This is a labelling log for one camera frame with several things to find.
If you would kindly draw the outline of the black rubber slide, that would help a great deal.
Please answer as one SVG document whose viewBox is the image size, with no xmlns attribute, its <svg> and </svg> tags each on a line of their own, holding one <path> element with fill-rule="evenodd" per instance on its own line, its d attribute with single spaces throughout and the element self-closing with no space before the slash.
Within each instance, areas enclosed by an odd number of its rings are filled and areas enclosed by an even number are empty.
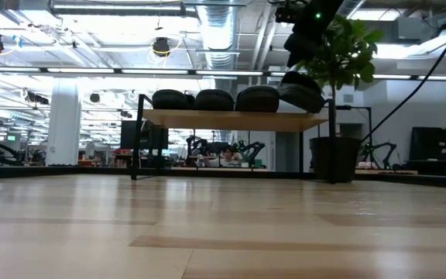
<svg viewBox="0 0 446 279">
<path fill-rule="evenodd" d="M 238 112 L 276 112 L 280 94 L 272 87 L 252 86 L 240 91 L 235 102 Z"/>
<path fill-rule="evenodd" d="M 287 72 L 276 90 L 281 100 L 310 113 L 319 113 L 325 104 L 317 82 L 296 71 Z"/>
<path fill-rule="evenodd" d="M 232 96 L 219 89 L 204 89 L 200 91 L 194 101 L 195 110 L 203 111 L 233 111 Z"/>
<path fill-rule="evenodd" d="M 195 97 L 173 89 L 158 90 L 153 94 L 154 109 L 190 110 L 194 107 Z"/>
</svg>

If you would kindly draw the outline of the silver ventilation duct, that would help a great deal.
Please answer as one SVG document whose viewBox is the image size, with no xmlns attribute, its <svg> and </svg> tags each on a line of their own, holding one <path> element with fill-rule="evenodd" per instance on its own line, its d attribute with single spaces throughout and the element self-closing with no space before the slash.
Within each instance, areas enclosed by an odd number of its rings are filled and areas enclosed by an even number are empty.
<svg viewBox="0 0 446 279">
<path fill-rule="evenodd" d="M 199 5 L 201 37 L 208 68 L 231 70 L 235 68 L 236 54 L 232 54 L 236 39 L 238 8 L 228 5 Z"/>
</svg>

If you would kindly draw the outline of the person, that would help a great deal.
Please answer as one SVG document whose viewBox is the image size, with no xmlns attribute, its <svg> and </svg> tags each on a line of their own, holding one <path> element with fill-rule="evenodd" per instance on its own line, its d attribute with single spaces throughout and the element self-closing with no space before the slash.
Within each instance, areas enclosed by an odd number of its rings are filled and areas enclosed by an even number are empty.
<svg viewBox="0 0 446 279">
<path fill-rule="evenodd" d="M 230 146 L 222 150 L 221 157 L 218 159 L 205 159 L 205 167 L 240 167 L 241 161 L 239 157 L 233 152 Z"/>
</svg>

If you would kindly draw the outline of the white building column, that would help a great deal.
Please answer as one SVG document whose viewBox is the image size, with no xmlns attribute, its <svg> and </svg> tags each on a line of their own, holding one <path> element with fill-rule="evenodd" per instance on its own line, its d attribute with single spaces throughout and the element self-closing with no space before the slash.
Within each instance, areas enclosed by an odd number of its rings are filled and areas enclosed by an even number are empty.
<svg viewBox="0 0 446 279">
<path fill-rule="evenodd" d="M 46 165 L 77 165 L 81 127 L 81 97 L 78 79 L 54 78 Z"/>
</svg>

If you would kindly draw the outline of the green leafy plant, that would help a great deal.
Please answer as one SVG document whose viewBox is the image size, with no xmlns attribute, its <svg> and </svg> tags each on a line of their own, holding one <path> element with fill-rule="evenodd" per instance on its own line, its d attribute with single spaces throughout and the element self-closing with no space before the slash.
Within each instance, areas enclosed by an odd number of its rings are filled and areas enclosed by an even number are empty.
<svg viewBox="0 0 446 279">
<path fill-rule="evenodd" d="M 295 68 L 304 70 L 321 88 L 329 87 L 335 101 L 344 86 L 357 89 L 361 83 L 373 82 L 376 66 L 372 60 L 383 37 L 381 29 L 369 29 L 361 20 L 337 15 L 322 35 L 319 51 Z"/>
</svg>

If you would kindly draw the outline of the wooden shelf with black legs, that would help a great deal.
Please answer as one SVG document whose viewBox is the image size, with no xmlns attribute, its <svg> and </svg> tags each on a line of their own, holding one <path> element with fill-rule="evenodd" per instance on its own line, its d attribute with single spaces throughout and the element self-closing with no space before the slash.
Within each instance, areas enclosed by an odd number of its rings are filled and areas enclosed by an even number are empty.
<svg viewBox="0 0 446 279">
<path fill-rule="evenodd" d="M 198 111 L 198 110 L 165 110 L 144 109 L 146 102 L 152 100 L 144 94 L 139 95 L 136 130 L 134 135 L 133 162 L 130 168 L 130 178 L 135 181 L 140 174 L 153 176 L 174 177 L 228 177 L 228 178 L 256 178 L 256 179 L 304 179 L 315 178 L 313 174 L 304 172 L 304 131 L 327 122 L 329 138 L 336 136 L 335 102 L 328 102 L 326 114 L 289 113 L 289 112 L 230 112 L 230 111 Z M 164 170 L 161 166 L 154 169 L 141 170 L 139 159 L 139 141 L 142 131 L 142 121 L 146 119 L 155 125 L 166 129 L 223 129 L 298 133 L 299 142 L 299 171 L 262 172 L 246 170 Z"/>
</svg>

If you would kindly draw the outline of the black cabinet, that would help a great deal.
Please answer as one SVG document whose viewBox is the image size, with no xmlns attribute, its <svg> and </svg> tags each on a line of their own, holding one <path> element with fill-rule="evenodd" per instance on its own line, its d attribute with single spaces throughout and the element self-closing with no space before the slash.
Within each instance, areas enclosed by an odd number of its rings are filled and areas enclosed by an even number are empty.
<svg viewBox="0 0 446 279">
<path fill-rule="evenodd" d="M 407 166 L 419 174 L 446 176 L 446 129 L 413 127 Z"/>
</svg>

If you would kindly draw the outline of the black wall screen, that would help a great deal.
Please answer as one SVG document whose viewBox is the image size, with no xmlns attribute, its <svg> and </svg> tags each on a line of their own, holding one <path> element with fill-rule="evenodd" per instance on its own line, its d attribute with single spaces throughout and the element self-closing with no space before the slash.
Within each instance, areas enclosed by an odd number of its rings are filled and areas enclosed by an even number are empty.
<svg viewBox="0 0 446 279">
<path fill-rule="evenodd" d="M 136 121 L 122 121 L 120 148 L 123 150 L 134 149 L 134 137 L 136 133 Z M 142 130 L 139 139 L 139 149 L 168 149 L 168 129 L 162 126 L 154 125 L 150 121 L 142 121 Z"/>
</svg>

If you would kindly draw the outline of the black plant pot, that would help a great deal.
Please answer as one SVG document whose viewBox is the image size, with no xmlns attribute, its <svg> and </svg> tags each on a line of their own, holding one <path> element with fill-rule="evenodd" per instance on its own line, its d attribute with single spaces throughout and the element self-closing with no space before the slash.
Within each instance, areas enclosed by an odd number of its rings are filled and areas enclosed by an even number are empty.
<svg viewBox="0 0 446 279">
<path fill-rule="evenodd" d="M 354 179 L 361 140 L 351 137 L 310 139 L 314 173 L 318 180 L 348 183 Z"/>
</svg>

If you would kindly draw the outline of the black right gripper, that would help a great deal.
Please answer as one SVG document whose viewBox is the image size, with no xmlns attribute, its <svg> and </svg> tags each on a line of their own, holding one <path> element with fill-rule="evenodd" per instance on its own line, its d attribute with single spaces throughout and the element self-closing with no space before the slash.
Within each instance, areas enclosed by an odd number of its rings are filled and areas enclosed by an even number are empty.
<svg viewBox="0 0 446 279">
<path fill-rule="evenodd" d="M 312 60 L 320 51 L 321 46 L 321 34 L 292 33 L 284 43 L 284 48 L 290 53 L 286 65 L 292 67 L 301 61 Z"/>
</svg>

